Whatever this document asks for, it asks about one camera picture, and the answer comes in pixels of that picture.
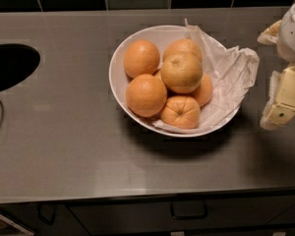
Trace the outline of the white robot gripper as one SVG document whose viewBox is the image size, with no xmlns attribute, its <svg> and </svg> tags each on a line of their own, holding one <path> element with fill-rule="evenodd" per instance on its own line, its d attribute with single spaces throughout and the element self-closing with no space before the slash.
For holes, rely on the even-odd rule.
<svg viewBox="0 0 295 236">
<path fill-rule="evenodd" d="M 276 45 L 284 60 L 295 63 L 295 3 L 281 21 L 273 23 L 258 36 L 258 43 Z M 273 131 L 295 117 L 295 64 L 290 64 L 281 73 L 272 72 L 268 96 L 260 125 Z"/>
</svg>

